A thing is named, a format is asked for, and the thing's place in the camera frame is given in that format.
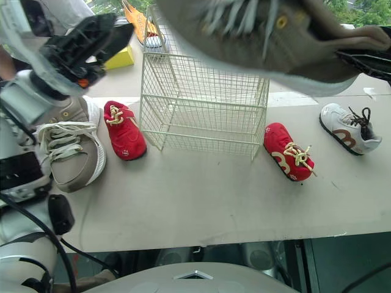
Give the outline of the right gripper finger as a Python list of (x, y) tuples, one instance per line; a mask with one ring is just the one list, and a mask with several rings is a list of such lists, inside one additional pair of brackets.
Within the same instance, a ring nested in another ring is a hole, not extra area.
[(382, 30), (382, 47), (380, 51), (390, 51), (390, 26), (378, 26)]
[(390, 82), (390, 50), (369, 49), (338, 50), (337, 55), (346, 63), (373, 78)]

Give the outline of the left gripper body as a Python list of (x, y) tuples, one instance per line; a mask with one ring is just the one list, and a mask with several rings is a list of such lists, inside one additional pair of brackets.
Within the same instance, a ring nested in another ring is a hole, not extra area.
[(87, 20), (82, 20), (67, 35), (50, 38), (40, 49), (44, 58), (59, 74), (83, 89), (94, 85), (104, 76), (103, 65), (88, 63), (106, 41), (106, 31), (88, 31)]

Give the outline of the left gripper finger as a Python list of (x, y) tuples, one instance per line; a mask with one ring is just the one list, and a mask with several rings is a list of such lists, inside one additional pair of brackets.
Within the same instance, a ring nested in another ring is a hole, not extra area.
[(116, 21), (117, 15), (114, 13), (94, 15), (88, 18), (86, 29), (91, 32), (110, 31), (114, 27)]
[(131, 23), (114, 26), (110, 36), (95, 55), (97, 62), (100, 64), (106, 63), (119, 51), (128, 46), (133, 32), (134, 26)]

